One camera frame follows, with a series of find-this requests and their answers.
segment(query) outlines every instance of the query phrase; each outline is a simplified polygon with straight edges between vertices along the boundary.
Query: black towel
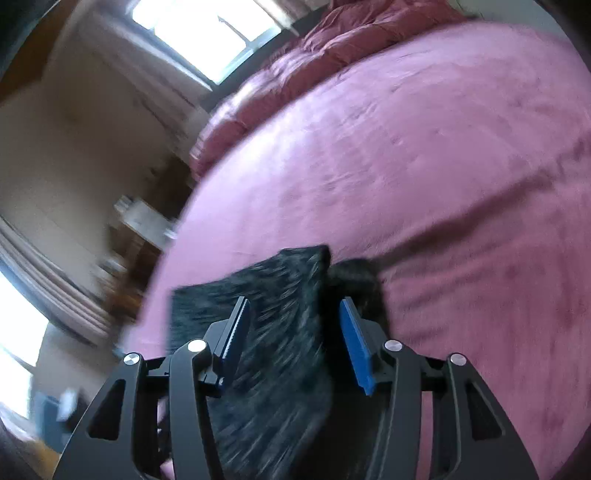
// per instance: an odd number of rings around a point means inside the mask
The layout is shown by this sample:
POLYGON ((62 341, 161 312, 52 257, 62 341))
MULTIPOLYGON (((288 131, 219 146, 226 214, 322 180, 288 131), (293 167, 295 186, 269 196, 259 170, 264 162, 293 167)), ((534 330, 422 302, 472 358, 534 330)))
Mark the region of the black towel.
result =
POLYGON ((364 478, 384 399, 357 386, 338 305, 385 327, 371 264, 332 267, 328 247, 286 249, 272 258, 173 295, 169 353, 227 319, 239 296, 255 312, 236 377, 208 399, 227 479, 364 478))

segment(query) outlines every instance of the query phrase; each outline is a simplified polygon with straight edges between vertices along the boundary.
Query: bright window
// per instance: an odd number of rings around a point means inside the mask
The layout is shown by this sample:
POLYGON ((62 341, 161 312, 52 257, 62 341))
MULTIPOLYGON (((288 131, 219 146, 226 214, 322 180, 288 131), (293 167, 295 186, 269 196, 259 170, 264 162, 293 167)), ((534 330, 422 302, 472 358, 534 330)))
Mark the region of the bright window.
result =
POLYGON ((47 319, 0 273, 0 402, 28 417, 31 379, 47 319))
POLYGON ((132 18, 216 83, 280 32, 253 0, 139 0, 132 18))

